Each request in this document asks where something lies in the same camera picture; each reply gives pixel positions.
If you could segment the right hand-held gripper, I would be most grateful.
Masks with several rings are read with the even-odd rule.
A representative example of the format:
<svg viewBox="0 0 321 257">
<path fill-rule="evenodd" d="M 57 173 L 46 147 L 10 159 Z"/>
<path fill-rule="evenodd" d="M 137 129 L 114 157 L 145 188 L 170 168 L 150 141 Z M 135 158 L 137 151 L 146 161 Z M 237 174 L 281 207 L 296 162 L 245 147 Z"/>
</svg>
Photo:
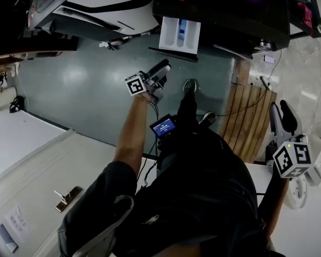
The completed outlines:
<svg viewBox="0 0 321 257">
<path fill-rule="evenodd" d="M 266 165 L 277 169 L 281 178 L 296 178 L 312 167 L 311 147 L 308 138 L 302 134 L 302 122 L 285 100 L 280 101 L 282 118 L 275 102 L 270 105 L 270 129 L 274 139 L 266 147 Z M 277 143 L 286 132 L 296 137 L 286 139 L 281 145 Z"/>
</svg>

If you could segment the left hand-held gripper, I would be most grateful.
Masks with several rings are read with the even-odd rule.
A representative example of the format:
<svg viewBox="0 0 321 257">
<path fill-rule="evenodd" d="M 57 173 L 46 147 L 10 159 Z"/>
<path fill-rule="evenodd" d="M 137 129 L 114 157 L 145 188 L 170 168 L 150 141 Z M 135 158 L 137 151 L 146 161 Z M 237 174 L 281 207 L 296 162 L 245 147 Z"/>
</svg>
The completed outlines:
<svg viewBox="0 0 321 257">
<path fill-rule="evenodd" d="M 147 73 L 138 73 L 125 79 L 125 85 L 131 96 L 147 93 L 153 103 L 159 103 L 163 98 L 163 88 L 166 75 L 171 70 L 169 60 L 164 59 Z"/>
</svg>

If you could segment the white detergent drawer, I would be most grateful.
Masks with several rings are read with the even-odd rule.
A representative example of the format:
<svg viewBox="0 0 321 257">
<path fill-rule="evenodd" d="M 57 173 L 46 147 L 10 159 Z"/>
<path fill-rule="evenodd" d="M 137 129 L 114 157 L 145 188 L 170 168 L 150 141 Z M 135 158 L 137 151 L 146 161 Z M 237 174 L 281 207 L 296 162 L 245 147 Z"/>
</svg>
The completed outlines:
<svg viewBox="0 0 321 257">
<path fill-rule="evenodd" d="M 201 23 L 163 17 L 158 48 L 150 50 L 166 56 L 197 62 Z"/>
</svg>

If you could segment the person's right forearm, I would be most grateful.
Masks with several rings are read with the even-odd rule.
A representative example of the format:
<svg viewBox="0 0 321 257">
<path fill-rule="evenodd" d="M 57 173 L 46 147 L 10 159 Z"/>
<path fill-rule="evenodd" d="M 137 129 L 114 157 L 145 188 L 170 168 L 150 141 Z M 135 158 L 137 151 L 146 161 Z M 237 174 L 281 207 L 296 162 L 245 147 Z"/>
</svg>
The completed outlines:
<svg viewBox="0 0 321 257">
<path fill-rule="evenodd" d="M 278 180 L 271 179 L 270 181 L 270 203 L 268 218 L 266 223 L 266 235 L 271 237 L 273 234 L 281 208 L 284 203 L 284 199 L 288 190 L 289 179 L 279 178 Z"/>
</svg>

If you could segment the person's left forearm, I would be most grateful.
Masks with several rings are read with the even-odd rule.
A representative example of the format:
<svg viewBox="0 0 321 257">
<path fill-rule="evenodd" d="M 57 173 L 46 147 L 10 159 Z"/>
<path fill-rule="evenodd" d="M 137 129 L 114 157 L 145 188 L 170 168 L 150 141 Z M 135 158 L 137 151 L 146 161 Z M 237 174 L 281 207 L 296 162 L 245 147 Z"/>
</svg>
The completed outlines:
<svg viewBox="0 0 321 257">
<path fill-rule="evenodd" d="M 144 150 L 149 101 L 144 95 L 134 96 L 113 159 L 128 164 L 136 174 L 140 171 Z"/>
</svg>

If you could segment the person's left shoe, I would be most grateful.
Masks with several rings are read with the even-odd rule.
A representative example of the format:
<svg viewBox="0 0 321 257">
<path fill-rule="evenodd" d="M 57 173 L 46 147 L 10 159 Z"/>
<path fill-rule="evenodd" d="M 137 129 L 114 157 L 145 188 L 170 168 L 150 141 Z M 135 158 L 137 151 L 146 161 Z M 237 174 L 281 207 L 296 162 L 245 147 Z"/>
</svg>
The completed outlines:
<svg viewBox="0 0 321 257">
<path fill-rule="evenodd" d="M 197 83 L 195 79 L 188 79 L 183 86 L 184 95 L 194 94 L 197 89 Z"/>
</svg>

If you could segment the person's shoe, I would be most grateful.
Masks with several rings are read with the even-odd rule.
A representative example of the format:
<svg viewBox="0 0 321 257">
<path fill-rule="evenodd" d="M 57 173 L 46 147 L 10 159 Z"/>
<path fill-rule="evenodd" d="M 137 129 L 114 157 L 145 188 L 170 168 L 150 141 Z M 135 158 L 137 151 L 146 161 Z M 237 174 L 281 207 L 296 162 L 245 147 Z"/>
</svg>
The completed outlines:
<svg viewBox="0 0 321 257">
<path fill-rule="evenodd" d="M 214 112 L 207 112 L 202 120 L 199 122 L 200 125 L 210 126 L 215 123 L 217 115 Z"/>
<path fill-rule="evenodd" d="M 194 94 L 197 89 L 197 83 L 195 79 L 188 79 L 183 86 L 184 95 Z"/>
</svg>

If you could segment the wooden slatted mat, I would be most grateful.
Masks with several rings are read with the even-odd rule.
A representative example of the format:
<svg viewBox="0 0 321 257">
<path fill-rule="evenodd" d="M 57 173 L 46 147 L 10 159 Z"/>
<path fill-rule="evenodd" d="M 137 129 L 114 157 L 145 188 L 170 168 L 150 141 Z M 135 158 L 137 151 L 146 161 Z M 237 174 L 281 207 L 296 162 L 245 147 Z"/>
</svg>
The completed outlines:
<svg viewBox="0 0 321 257">
<path fill-rule="evenodd" d="M 270 124 L 270 105 L 277 93 L 254 86 L 232 84 L 218 134 L 235 155 L 253 163 Z"/>
</svg>

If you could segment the white power strip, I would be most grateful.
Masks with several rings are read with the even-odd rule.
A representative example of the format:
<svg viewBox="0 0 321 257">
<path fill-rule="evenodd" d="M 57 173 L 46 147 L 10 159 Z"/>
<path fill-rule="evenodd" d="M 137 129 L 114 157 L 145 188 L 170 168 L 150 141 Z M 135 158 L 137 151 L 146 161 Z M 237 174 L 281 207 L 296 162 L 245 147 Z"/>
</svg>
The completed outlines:
<svg viewBox="0 0 321 257">
<path fill-rule="evenodd" d="M 272 85 L 268 77 L 264 75 L 258 75 L 256 79 L 259 80 L 267 90 L 272 90 Z"/>
</svg>

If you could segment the small black screen device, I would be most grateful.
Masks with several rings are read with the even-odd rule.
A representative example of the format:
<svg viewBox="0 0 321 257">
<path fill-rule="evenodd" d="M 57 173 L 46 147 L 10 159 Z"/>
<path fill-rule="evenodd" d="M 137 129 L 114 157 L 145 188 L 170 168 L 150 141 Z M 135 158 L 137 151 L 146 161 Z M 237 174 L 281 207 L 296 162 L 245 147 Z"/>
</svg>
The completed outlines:
<svg viewBox="0 0 321 257">
<path fill-rule="evenodd" d="M 151 124 L 150 129 L 158 139 L 164 139 L 170 136 L 171 133 L 176 129 L 175 120 L 173 116 L 167 114 Z"/>
</svg>

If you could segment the person's right shoe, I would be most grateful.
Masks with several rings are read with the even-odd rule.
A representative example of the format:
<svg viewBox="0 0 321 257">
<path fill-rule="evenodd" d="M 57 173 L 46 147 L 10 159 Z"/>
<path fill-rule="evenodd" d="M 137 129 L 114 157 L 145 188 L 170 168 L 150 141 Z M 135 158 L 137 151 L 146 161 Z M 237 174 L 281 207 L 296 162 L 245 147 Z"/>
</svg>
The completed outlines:
<svg viewBox="0 0 321 257">
<path fill-rule="evenodd" d="M 207 112 L 202 120 L 199 122 L 200 125 L 210 126 L 215 123 L 217 115 L 214 112 Z"/>
</svg>

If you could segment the white and black appliance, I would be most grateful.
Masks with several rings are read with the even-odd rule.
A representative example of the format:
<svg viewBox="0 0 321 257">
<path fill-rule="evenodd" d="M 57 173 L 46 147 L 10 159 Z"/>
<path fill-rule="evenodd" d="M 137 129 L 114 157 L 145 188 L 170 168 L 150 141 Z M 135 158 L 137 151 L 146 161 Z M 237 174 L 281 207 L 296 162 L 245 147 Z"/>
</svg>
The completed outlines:
<svg viewBox="0 0 321 257">
<path fill-rule="evenodd" d="M 108 41 L 155 29 L 152 5 L 153 0 L 31 0 L 27 27 Z"/>
</svg>

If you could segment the black washing machine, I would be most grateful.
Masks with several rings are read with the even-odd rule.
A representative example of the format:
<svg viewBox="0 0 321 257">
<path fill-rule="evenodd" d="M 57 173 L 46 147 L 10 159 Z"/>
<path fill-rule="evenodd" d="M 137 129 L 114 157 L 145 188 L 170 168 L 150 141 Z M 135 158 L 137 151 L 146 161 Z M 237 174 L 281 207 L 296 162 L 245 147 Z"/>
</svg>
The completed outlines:
<svg viewBox="0 0 321 257">
<path fill-rule="evenodd" d="M 154 0 L 158 17 L 201 23 L 200 44 L 251 57 L 290 42 L 287 0 Z"/>
</svg>

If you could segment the red cloth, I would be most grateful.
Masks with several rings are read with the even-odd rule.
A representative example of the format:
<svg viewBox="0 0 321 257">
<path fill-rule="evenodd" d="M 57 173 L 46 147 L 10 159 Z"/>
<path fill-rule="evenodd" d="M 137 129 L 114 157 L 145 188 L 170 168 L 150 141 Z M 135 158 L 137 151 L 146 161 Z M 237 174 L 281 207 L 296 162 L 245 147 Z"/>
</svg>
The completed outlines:
<svg viewBox="0 0 321 257">
<path fill-rule="evenodd" d="M 308 26 L 310 29 L 310 34 L 313 33 L 313 26 L 312 26 L 312 12 L 311 10 L 302 2 L 297 2 L 297 6 L 304 12 L 303 14 L 303 22 L 305 25 Z"/>
</svg>

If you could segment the person's body in black clothing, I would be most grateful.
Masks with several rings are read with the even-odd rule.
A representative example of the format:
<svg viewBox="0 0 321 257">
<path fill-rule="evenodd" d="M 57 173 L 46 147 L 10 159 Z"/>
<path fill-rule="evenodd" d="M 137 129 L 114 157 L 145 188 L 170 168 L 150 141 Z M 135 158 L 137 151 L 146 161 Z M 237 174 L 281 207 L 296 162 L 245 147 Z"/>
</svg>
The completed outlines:
<svg viewBox="0 0 321 257">
<path fill-rule="evenodd" d="M 175 244 L 197 244 L 203 257 L 270 257 L 249 171 L 219 135 L 199 127 L 194 94 L 183 97 L 177 127 L 150 186 L 137 190 L 126 163 L 107 165 L 65 215 L 61 257 L 88 251 L 111 229 L 116 257 L 152 257 Z"/>
</svg>

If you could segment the black bag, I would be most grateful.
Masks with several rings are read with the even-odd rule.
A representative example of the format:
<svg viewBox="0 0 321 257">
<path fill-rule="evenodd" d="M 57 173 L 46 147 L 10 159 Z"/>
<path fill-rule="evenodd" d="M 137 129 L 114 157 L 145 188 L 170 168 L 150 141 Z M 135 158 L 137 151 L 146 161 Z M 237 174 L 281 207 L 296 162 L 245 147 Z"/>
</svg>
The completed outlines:
<svg viewBox="0 0 321 257">
<path fill-rule="evenodd" d="M 9 112 L 15 113 L 25 109 L 25 98 L 21 95 L 17 95 L 10 103 Z"/>
</svg>

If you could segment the white door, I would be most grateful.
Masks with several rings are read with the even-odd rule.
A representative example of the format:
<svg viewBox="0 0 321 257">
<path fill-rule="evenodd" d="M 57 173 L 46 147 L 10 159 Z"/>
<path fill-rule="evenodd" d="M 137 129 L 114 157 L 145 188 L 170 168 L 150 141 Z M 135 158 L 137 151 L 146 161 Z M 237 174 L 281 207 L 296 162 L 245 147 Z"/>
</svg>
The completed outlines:
<svg viewBox="0 0 321 257">
<path fill-rule="evenodd" d="M 113 160 L 114 146 L 77 133 L 45 145 L 0 176 L 0 257 L 59 257 L 55 210 L 75 186 L 86 190 Z M 19 206 L 33 229 L 21 240 L 5 214 Z"/>
</svg>

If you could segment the paper note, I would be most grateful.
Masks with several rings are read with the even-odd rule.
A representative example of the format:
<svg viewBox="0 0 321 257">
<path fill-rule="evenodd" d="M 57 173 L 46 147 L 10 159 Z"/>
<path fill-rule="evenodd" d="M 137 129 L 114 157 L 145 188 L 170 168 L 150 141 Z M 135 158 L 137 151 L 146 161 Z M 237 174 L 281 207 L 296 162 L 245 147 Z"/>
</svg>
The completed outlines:
<svg viewBox="0 0 321 257">
<path fill-rule="evenodd" d="M 33 225 L 31 221 L 22 212 L 19 206 L 14 206 L 5 214 L 5 218 L 14 233 L 23 241 L 29 237 Z"/>
</svg>

